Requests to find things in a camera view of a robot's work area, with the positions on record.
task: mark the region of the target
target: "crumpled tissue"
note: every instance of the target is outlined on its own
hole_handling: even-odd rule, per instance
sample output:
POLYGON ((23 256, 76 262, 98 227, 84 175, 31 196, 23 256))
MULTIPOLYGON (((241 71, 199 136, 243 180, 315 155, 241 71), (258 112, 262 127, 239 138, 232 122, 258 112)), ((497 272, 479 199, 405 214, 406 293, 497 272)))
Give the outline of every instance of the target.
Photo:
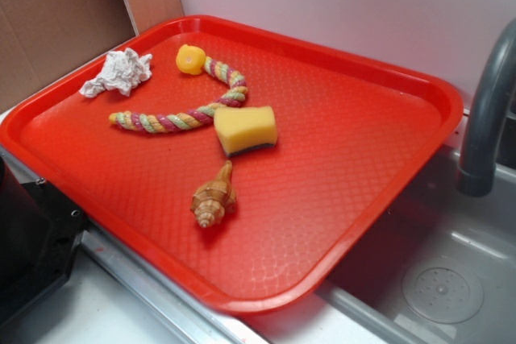
POLYGON ((101 72, 93 80, 85 82, 79 93, 93 98, 104 90, 118 89, 129 97, 131 90, 151 77, 151 59, 152 54, 138 57, 132 48, 126 48, 125 52, 108 52, 101 72))

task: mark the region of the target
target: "stainless steel sink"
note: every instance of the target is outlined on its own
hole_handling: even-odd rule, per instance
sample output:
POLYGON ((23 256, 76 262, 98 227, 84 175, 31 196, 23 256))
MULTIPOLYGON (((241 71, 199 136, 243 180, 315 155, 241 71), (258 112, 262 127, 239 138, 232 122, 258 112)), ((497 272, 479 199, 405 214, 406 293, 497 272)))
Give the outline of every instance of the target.
POLYGON ((457 160, 442 148, 328 278, 396 342, 516 342, 516 173, 466 197, 457 160))

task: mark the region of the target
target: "yellow sponge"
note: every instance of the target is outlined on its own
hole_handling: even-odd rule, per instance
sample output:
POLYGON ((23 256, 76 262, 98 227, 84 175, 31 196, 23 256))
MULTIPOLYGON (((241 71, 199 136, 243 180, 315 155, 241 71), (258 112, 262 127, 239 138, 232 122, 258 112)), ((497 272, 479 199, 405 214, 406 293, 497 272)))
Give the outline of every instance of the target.
POLYGON ((276 119, 270 106, 218 108, 214 126, 226 155, 238 155, 277 141, 276 119))

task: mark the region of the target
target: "sink drain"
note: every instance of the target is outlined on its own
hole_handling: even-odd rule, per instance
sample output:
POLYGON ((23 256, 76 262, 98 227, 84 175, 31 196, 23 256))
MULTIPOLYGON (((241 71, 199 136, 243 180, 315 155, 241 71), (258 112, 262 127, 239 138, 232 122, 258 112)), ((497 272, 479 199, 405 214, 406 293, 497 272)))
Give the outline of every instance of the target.
POLYGON ((473 317, 484 299, 478 278, 445 258, 416 263, 406 272, 402 287, 406 302, 417 314, 443 324, 473 317))

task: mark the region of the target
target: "conch shell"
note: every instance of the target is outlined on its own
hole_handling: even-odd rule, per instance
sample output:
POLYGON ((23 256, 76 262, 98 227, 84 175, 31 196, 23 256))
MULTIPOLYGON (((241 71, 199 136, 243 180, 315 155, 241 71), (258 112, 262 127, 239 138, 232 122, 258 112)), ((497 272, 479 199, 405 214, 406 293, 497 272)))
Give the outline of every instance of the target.
POLYGON ((197 189, 190 210, 202 228, 219 224, 226 212, 235 211, 236 191, 231 186, 233 164, 227 160, 214 180, 197 189))

